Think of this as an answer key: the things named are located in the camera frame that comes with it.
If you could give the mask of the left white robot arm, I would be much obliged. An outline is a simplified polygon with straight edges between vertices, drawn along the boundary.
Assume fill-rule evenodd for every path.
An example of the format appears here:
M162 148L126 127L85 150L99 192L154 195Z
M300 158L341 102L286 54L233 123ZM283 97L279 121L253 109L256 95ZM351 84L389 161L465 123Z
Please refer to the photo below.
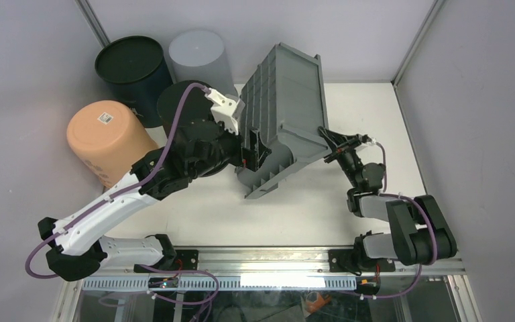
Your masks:
M51 277L81 280L112 266L171 270L176 250L166 234L120 239L109 237L109 230L228 165L256 172L270 152L256 128L235 131L208 119L173 123L166 145L148 152L111 189L71 216L38 223Z

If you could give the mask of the orange object under table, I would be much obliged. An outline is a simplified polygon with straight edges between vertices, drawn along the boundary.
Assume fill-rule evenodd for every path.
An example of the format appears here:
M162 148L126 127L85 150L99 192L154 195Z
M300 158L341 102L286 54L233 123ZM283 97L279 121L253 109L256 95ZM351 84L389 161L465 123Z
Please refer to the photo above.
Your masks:
M308 314L313 314L331 302L331 295L324 292L308 292L302 298L302 307Z

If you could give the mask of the small green circuit board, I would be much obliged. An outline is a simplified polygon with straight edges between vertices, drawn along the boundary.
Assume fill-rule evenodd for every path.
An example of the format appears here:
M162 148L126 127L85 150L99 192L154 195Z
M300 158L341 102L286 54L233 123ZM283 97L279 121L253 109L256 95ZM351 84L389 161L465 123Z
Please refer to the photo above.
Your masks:
M153 278L149 280L149 288L176 288L180 282L179 278Z

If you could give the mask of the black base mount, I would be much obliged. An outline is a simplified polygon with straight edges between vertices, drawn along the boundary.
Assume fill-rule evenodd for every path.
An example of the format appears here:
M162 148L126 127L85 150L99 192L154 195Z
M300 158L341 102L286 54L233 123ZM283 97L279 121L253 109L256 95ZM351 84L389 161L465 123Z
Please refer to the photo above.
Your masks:
M352 246L342 249L329 249L328 262L330 272L348 272L356 276L363 273L373 272L395 272L396 266L393 261L385 258L369 258L364 250L363 240L373 236L372 231L357 236Z
M149 235L145 238L145 241L147 240L155 241L154 250L158 260L153 264L135 264L133 267L135 273L148 273L154 272L154 270L196 270L198 268L198 250L176 250L166 234Z

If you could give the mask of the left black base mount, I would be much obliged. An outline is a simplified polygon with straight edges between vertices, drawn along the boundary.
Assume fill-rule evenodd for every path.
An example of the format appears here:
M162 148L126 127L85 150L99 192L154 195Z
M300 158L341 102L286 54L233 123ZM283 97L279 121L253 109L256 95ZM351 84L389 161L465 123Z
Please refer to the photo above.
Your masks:
M145 241L147 240L155 241L154 250L158 260L153 264L135 264L133 267L135 273L148 273L154 272L154 270L196 270L198 268L198 250L176 250L166 234L149 235L145 238Z

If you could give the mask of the dark blue cylindrical container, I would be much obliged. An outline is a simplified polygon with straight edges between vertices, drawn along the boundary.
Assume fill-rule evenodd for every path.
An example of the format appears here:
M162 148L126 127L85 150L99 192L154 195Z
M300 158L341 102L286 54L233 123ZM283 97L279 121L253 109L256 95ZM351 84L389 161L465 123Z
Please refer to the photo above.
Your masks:
M173 80L158 41L147 36L118 39L98 53L95 72L144 127L163 124L157 103Z

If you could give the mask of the orange plastic bucket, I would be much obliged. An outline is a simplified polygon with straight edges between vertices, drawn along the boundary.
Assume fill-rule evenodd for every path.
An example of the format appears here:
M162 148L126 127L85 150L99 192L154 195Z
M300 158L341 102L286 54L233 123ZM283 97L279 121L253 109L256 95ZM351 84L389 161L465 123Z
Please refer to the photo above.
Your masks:
M72 151L108 189L133 164L158 149L131 109L111 100L78 111L68 123L66 138Z

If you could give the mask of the grey storage crate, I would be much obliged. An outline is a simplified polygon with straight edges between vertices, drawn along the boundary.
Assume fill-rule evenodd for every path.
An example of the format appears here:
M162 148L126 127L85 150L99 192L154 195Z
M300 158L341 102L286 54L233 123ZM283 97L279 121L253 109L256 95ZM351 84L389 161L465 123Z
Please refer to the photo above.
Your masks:
M253 172L238 167L246 199L258 199L329 154L318 129L328 126L321 57L276 44L241 89L240 131L258 129L271 150Z

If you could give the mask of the aluminium frame rail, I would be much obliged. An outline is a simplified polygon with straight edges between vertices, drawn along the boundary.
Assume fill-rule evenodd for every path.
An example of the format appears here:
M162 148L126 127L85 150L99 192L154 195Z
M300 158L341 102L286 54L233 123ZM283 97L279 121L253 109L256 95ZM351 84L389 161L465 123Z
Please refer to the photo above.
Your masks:
M198 255L189 257L186 253L194 246L178 247L182 257L182 270L197 269L215 276L239 276L243 273L303 273L303 274L351 274L337 268L340 259L333 253L348 250L346 246L328 247L200 247ZM379 262L380 276L412 276L416 266L405 266L400 262L383 260ZM439 260L432 266L423 266L422 276L466 275L460 256ZM133 265L100 268L91 276L135 276Z

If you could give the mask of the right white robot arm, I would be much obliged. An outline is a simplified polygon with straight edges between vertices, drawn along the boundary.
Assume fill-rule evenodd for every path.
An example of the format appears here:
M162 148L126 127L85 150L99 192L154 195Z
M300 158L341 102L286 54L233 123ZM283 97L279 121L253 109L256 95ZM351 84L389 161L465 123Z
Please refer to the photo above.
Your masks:
M377 219L389 226L388 233L367 232L356 237L346 264L367 272L379 260L399 261L406 266L432 265L457 254L453 232L432 195L387 193L386 163L364 163L358 156L358 148L374 144L371 137L345 135L325 127L319 127L318 132L331 149L324 161L337 162L351 183L348 210L359 218Z

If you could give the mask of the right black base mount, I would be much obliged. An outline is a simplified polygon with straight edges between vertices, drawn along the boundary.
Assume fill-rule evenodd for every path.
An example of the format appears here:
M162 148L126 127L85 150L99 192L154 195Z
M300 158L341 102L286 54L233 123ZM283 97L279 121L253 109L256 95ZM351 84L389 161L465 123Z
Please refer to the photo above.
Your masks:
M372 231L357 236L352 246L342 249L329 249L328 262L330 272L348 272L356 276L363 273L373 272L395 272L396 266L393 261L385 258L369 258L364 250L363 240L373 236Z

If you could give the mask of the grey plastic bucket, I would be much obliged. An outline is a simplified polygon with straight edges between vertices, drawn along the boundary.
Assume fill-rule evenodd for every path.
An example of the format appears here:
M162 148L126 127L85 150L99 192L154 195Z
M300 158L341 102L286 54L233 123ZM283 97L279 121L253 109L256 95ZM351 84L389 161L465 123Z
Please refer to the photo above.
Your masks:
M176 81L198 81L224 95L238 95L225 43L215 32L183 32L171 41L168 55Z

